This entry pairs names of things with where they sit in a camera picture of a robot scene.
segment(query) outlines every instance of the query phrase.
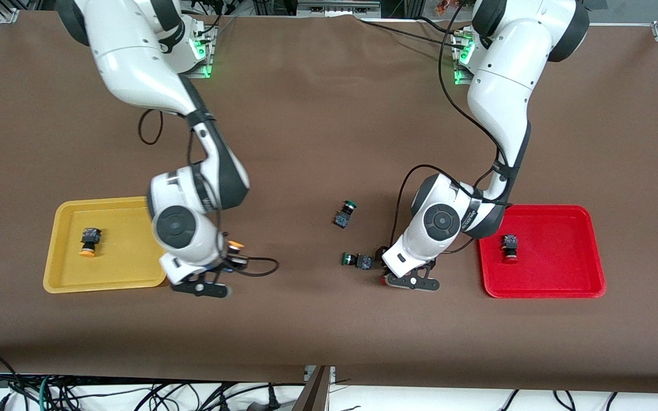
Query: blue cable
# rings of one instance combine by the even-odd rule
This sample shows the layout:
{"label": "blue cable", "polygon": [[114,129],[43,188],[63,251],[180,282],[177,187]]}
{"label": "blue cable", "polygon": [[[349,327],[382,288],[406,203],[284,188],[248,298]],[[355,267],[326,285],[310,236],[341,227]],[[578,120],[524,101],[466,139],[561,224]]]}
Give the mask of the blue cable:
{"label": "blue cable", "polygon": [[47,387],[47,379],[50,378],[48,375],[45,379],[42,380],[42,384],[39,385],[39,411],[45,411],[45,388]]}

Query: white floor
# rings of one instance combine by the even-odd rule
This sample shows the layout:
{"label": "white floor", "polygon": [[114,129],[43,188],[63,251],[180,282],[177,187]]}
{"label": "white floor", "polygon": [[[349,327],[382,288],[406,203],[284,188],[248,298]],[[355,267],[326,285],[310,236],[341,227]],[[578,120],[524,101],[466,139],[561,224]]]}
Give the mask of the white floor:
{"label": "white floor", "polygon": [[[257,384],[240,384],[227,393],[235,392]],[[193,385],[202,400],[218,387],[218,384]],[[115,393],[134,388],[144,388],[135,393],[102,398],[84,398],[81,408],[84,411],[133,411],[136,404],[148,392],[149,385],[108,385],[75,388],[76,395],[92,393]],[[277,387],[276,397],[282,404],[295,401],[301,387]],[[334,385],[329,395],[329,411],[346,411],[359,406],[357,411],[407,411],[407,410],[443,410],[443,411],[499,411],[512,390],[485,390],[467,388],[411,388],[411,387],[378,387],[378,386],[345,386]],[[0,388],[0,400],[9,392],[8,388]],[[567,396],[560,391],[563,401]],[[573,391],[577,411],[604,411],[605,403],[611,393]],[[196,408],[196,398],[191,390],[182,388],[170,398],[177,401],[182,411]],[[246,409],[253,401],[267,403],[267,390],[261,389],[236,396],[229,401],[232,411]],[[37,410],[39,406],[30,401],[30,408]],[[6,411],[24,411],[22,396],[14,394],[7,404]],[[514,399],[509,411],[565,411],[553,398],[551,391],[522,390]],[[654,393],[619,393],[611,404],[611,411],[650,411],[658,410],[658,394]]]}

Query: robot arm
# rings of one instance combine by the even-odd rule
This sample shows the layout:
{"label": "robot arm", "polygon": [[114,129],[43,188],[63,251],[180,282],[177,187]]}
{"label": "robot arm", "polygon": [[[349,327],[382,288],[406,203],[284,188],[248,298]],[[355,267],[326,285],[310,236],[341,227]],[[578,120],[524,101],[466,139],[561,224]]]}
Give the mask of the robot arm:
{"label": "robot arm", "polygon": [[412,221],[382,255],[397,277],[433,260],[459,232],[482,239],[499,229],[532,131],[532,90],[547,61],[568,57],[583,41],[588,15],[575,0],[483,0],[475,5],[472,24],[477,50],[465,63],[474,75],[468,106],[501,153],[483,192],[441,174],[421,184]]}
{"label": "robot arm", "polygon": [[238,206],[248,175],[186,76],[204,60],[204,24],[180,15],[177,0],[60,0],[58,13],[73,37],[91,47],[105,86],[138,107],[183,117],[206,151],[204,161],[154,177],[147,200],[159,260],[173,284],[222,260],[222,234],[206,218]]}

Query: brown cloth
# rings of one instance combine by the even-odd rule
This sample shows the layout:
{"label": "brown cloth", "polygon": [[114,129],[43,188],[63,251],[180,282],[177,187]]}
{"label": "brown cloth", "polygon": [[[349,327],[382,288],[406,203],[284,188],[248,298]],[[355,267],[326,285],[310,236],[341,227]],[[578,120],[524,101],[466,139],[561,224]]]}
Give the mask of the brown cloth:
{"label": "brown cloth", "polygon": [[[437,45],[352,17],[238,18],[219,37],[212,78],[194,85],[250,175],[223,228],[280,271],[226,274],[224,301],[167,287],[51,295],[42,274],[55,209],[143,195],[152,176],[185,166],[188,130],[168,115],[156,146],[139,142],[143,110],[108,93],[88,47],[55,13],[20,13],[0,27],[0,354],[41,374],[279,382],[331,364],[355,384],[658,391],[650,29],[592,27],[548,65],[529,105],[511,200],[590,211],[608,283],[593,300],[492,299],[475,245],[439,258],[433,293],[340,265],[342,252],[387,244],[411,167],[473,182],[491,164],[494,146],[444,98],[436,59]],[[449,83],[465,105],[466,88]],[[149,119],[146,138],[155,131]],[[429,174],[407,185],[400,231]],[[339,229],[347,199],[359,207]]]}

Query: yellow tray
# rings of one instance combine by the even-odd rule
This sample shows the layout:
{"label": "yellow tray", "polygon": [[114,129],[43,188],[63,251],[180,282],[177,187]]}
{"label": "yellow tray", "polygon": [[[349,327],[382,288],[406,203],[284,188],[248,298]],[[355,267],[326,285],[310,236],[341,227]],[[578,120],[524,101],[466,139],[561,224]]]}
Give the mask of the yellow tray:
{"label": "yellow tray", "polygon": [[[78,255],[86,227],[102,231],[96,257]],[[53,293],[156,287],[165,278],[163,253],[146,198],[68,201],[55,213],[42,286]]]}

